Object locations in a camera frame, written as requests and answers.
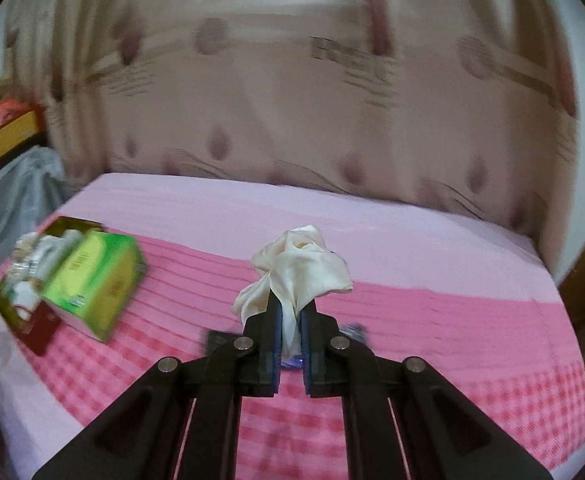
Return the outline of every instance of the green and yellow tissue box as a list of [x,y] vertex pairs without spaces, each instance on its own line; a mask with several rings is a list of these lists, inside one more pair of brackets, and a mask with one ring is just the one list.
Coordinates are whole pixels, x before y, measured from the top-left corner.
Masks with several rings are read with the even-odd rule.
[[90,231],[43,297],[65,323],[105,342],[145,269],[134,237]]

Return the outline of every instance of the red checkered pattern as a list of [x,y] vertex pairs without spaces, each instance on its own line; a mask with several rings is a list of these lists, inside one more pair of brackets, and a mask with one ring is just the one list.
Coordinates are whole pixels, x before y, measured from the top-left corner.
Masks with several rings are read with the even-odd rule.
[[[42,358],[20,346],[84,425],[161,357],[200,356],[204,329],[240,332],[228,307],[256,279],[247,262],[138,241],[148,272],[108,344],[62,326]],[[585,443],[585,370],[561,304],[356,283],[319,307],[364,323],[377,354],[424,357],[548,469]],[[244,399],[239,438],[238,479],[347,478],[341,403],[307,398],[298,372],[282,373],[274,399]]]

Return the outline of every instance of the white cloth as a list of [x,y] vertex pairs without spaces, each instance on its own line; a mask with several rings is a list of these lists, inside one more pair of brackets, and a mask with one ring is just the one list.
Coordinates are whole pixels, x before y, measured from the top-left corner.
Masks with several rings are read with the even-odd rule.
[[239,292],[231,310],[246,324],[250,316],[266,310],[272,290],[282,304],[284,356],[301,353],[297,316],[303,307],[329,292],[352,290],[345,261],[326,248],[314,225],[286,231],[256,253],[250,263],[261,278]]

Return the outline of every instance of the pink and white tablecloth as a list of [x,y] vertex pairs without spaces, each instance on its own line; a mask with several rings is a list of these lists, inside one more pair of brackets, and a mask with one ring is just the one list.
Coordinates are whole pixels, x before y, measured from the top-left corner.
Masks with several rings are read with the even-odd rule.
[[[0,420],[30,476],[149,366],[202,354],[204,330],[240,332],[229,306],[250,256],[314,223],[355,287],[317,301],[360,322],[378,355],[421,355],[546,466],[585,461],[585,371],[531,242],[497,226],[291,187],[109,174],[60,210],[137,237],[147,275],[107,345],[63,326],[43,358],[0,320]],[[341,403],[284,372],[274,399],[244,399],[237,479],[345,479]]]

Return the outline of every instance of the curtain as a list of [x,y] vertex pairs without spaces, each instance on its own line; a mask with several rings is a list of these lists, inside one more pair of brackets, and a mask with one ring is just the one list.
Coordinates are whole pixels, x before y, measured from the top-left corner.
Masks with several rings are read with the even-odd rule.
[[15,93],[71,183],[313,187],[495,222],[552,270],[577,105],[546,0],[11,0]]

